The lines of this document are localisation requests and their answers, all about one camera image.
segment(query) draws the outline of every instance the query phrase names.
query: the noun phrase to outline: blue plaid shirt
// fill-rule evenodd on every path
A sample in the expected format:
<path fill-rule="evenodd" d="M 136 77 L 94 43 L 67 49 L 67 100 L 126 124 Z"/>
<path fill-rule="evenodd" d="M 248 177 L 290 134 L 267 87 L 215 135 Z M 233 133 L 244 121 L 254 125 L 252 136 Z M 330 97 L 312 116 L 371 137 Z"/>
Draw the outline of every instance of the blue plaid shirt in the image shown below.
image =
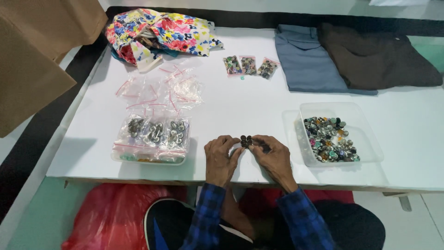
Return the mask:
<path fill-rule="evenodd" d="M 200 193 L 190 230 L 180 249 L 216 249 L 225 189 L 205 183 Z M 335 244 L 324 219 L 302 189 L 277 200 L 296 249 L 333 250 Z"/>

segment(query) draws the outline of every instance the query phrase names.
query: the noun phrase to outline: cardboard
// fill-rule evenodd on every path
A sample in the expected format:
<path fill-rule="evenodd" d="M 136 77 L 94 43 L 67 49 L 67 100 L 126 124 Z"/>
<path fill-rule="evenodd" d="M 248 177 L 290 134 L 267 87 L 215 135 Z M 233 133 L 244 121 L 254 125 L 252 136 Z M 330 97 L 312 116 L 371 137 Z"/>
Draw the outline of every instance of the cardboard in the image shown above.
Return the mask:
<path fill-rule="evenodd" d="M 76 84 L 56 60 L 92 44 L 106 21 L 97 0 L 2 1 L 0 137 Z"/>

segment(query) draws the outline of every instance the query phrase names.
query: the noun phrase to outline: hand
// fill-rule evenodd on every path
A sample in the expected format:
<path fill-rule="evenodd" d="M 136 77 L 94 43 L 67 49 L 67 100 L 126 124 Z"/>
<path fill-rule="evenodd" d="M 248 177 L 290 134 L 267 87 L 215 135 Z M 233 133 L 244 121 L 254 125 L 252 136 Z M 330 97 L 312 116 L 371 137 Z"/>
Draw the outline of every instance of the hand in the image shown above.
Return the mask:
<path fill-rule="evenodd" d="M 234 170 L 238 166 L 239 156 L 244 148 L 237 148 L 231 157 L 228 151 L 234 144 L 241 142 L 239 138 L 229 135 L 219 136 L 205 145 L 206 182 L 225 188 L 231 181 Z"/>
<path fill-rule="evenodd" d="M 256 157 L 259 165 L 265 169 L 268 175 L 277 182 L 287 193 L 297 190 L 296 181 L 290 164 L 290 151 L 273 136 L 255 135 L 253 140 L 263 145 L 250 145 L 249 149 Z"/>

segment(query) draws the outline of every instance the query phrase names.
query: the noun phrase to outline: person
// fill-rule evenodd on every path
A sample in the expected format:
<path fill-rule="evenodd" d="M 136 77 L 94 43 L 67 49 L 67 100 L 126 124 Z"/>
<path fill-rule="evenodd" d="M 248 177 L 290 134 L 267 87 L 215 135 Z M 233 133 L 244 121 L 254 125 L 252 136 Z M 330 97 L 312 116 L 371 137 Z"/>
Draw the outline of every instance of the person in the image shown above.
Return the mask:
<path fill-rule="evenodd" d="M 274 218 L 253 220 L 243 214 L 229 186 L 245 148 L 241 140 L 219 136 L 205 145 L 206 180 L 196 208 L 175 199 L 148 209 L 148 249 L 382 249 L 385 229 L 357 204 L 321 202 L 316 207 L 293 177 L 288 148 L 272 136 L 256 135 L 249 150 L 284 191 Z"/>

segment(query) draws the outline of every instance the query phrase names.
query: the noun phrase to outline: white table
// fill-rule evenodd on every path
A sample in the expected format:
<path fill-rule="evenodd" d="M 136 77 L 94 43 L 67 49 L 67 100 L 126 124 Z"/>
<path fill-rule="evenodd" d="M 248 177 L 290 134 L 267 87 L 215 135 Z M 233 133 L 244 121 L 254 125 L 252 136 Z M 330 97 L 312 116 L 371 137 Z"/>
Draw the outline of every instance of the white table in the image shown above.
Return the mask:
<path fill-rule="evenodd" d="M 226 77 L 222 58 L 255 55 L 277 58 L 273 30 L 217 28 L 224 50 L 209 57 L 190 57 L 203 65 L 195 70 L 205 83 L 204 104 L 190 110 L 190 152 L 182 166 L 121 163 L 110 154 L 126 103 L 116 90 L 135 70 L 111 57 L 109 48 L 48 170 L 47 176 L 132 183 L 189 183 L 205 180 L 204 145 L 220 135 L 273 135 L 290 148 L 296 181 L 310 188 L 444 192 L 444 89 L 400 87 L 377 97 L 353 94 L 290 93 L 281 68 L 270 81 L 260 77 Z M 351 101 L 367 117 L 385 155 L 380 164 L 312 169 L 304 165 L 295 138 L 284 132 L 282 112 L 301 103 Z M 269 184 L 270 179 L 246 150 L 233 182 Z"/>

